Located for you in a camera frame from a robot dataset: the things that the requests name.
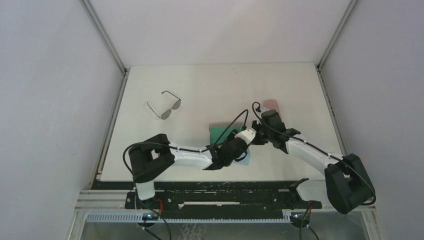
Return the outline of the small light blue cloth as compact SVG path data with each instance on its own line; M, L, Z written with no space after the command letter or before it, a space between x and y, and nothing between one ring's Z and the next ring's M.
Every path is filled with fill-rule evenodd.
M251 160L251 153L250 153L250 150L247 149L238 158L235 158L233 162L239 165L248 166L250 164L250 160Z

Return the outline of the pink glasses case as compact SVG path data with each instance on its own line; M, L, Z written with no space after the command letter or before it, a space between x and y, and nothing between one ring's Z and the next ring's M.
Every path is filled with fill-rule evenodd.
M279 107L277 100L267 99L263 102L263 107L265 107L269 110L275 110L279 114L280 119L282 119L280 107Z

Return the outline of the grey marbled glasses case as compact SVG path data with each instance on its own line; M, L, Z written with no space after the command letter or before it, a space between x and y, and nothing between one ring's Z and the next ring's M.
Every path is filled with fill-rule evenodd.
M242 122L235 122L227 129L228 125L230 125L229 122L219 122L208 126L210 145L216 141L218 141L217 145L222 144L233 130L241 132L244 126Z

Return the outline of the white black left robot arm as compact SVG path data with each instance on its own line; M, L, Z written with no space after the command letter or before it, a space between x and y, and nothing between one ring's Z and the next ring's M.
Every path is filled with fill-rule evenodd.
M132 175L138 199L144 201L155 196L154 180L169 167L193 167L204 171L228 167L247 151L255 134L251 129L232 132L222 145L195 148L172 143L166 134L161 133L131 144L124 150L122 158Z

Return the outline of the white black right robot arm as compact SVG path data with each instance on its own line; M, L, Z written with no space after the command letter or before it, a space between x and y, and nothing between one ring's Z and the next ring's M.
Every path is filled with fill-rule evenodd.
M271 143L275 149L300 159L319 171L323 180L303 178L291 185L302 201L330 204L341 214L376 202L376 191L359 156L331 153L310 142L300 131L286 128L274 109L253 107L257 120L255 145Z

